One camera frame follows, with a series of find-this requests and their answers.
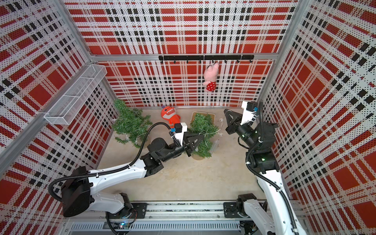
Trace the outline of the green christmas tree wooden base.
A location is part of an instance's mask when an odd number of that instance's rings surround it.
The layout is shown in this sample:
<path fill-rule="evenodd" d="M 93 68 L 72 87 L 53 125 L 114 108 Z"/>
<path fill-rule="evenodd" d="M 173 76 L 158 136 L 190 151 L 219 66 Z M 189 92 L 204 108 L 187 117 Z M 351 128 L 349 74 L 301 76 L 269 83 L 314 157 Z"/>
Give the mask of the green christmas tree wooden base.
<path fill-rule="evenodd" d="M 113 125 L 113 130 L 117 134 L 115 139 L 121 144 L 132 143 L 134 147 L 140 148 L 152 125 L 151 116 L 144 116 L 142 110 L 128 107 L 120 99 L 114 101 L 114 106 L 118 111 L 118 118 Z"/>

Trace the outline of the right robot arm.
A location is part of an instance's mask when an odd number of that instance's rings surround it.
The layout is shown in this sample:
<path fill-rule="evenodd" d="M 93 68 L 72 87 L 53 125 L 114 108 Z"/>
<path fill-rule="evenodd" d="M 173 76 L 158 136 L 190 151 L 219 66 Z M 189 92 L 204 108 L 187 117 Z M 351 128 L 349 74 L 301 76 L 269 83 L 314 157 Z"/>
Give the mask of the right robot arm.
<path fill-rule="evenodd" d="M 305 235 L 284 187 L 282 174 L 271 150 L 276 141 L 276 123 L 263 120 L 262 110 L 243 114 L 230 109 L 224 110 L 228 134 L 237 134 L 248 146 L 245 165 L 253 173 L 263 190 L 267 213 L 253 194 L 239 195 L 237 211 L 241 217 L 249 217 L 263 235 Z"/>

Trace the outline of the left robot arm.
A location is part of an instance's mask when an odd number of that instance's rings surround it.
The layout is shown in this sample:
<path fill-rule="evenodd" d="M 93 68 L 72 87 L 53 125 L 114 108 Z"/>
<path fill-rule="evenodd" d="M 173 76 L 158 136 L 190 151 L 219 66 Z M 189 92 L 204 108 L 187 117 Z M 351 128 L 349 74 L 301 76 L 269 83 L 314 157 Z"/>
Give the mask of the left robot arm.
<path fill-rule="evenodd" d="M 163 163 L 186 153 L 191 156 L 205 139 L 204 135 L 188 132 L 187 125 L 178 123 L 170 127 L 167 123 L 158 125 L 168 128 L 172 144 L 168 145 L 163 138 L 155 138 L 148 146 L 148 153 L 139 151 L 133 161 L 105 169 L 87 170 L 80 166 L 70 176 L 52 181 L 48 186 L 49 194 L 61 202 L 64 217 L 74 217 L 87 211 L 104 211 L 117 214 L 122 210 L 131 211 L 132 204 L 127 195 L 108 194 L 103 190 L 117 184 L 146 178 L 161 171 Z"/>

